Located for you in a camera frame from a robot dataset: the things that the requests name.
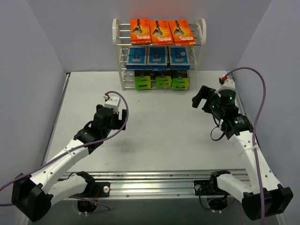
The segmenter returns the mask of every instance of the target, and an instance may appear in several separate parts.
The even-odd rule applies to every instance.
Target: back wall
[[[207,47],[201,70],[239,62],[270,0],[27,0],[67,72],[117,70],[113,18],[204,18]]]

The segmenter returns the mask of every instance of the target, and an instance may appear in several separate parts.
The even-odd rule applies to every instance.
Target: blue box
[[[130,46],[126,69],[147,69],[147,47]]]
[[[188,48],[186,47],[169,47],[170,69],[189,70]]]
[[[153,71],[162,71],[168,68],[168,48],[165,47],[148,47],[147,69]]]

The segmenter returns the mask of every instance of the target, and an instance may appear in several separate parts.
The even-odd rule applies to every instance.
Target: screw
[[[110,188],[108,186],[104,186],[104,188],[103,188],[103,192],[104,193],[108,193],[109,190],[110,190]]]
[[[201,190],[201,185],[200,184],[196,184],[195,185],[195,190],[196,191],[200,191]]]

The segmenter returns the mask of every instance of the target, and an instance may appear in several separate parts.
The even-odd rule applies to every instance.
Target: shelf
[[[195,24],[189,24],[195,38],[195,45],[185,45],[188,49],[188,55],[191,63],[190,72],[195,72],[199,69],[200,61],[204,55],[206,46],[206,22],[204,19],[199,19]],[[138,45],[130,43],[130,24],[120,23],[118,19],[114,19],[112,23],[112,40],[115,49],[116,59],[118,62],[118,72],[122,90],[135,90],[134,70],[126,69],[126,61],[128,56],[128,46],[175,46],[175,45]],[[195,49],[200,47],[198,56],[196,57]],[[151,90],[154,89],[172,89],[172,88],[156,88],[155,82],[151,82]]]

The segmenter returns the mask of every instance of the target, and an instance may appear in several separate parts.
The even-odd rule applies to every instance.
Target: gray wall
[[[294,198],[286,210],[289,225],[299,224],[300,204],[300,1],[273,0],[255,31],[239,66],[258,69],[267,97],[258,123],[258,141],[271,169]],[[262,99],[258,76],[235,76],[246,111],[254,121]]]
[[[41,165],[66,74],[26,0],[0,1],[0,186]],[[9,203],[12,186],[0,193]],[[15,206],[0,207],[15,225]]]
[[[117,70],[112,22],[119,18],[205,18],[201,70],[237,65],[270,0],[27,0],[66,71]]]

